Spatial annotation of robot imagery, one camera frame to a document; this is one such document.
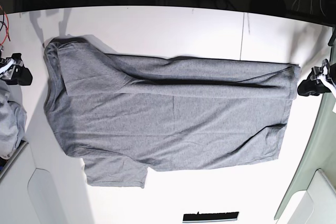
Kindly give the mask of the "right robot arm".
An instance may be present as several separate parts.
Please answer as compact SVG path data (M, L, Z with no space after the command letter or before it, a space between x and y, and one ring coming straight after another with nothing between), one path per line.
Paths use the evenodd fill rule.
M10 41L9 35L9 19L1 6L2 19L1 30L5 31L5 37L1 42L1 55L4 50L4 42ZM9 86L30 86L33 81L33 76L28 68L25 67L22 61L21 53L14 53L10 57L1 57L1 80Z

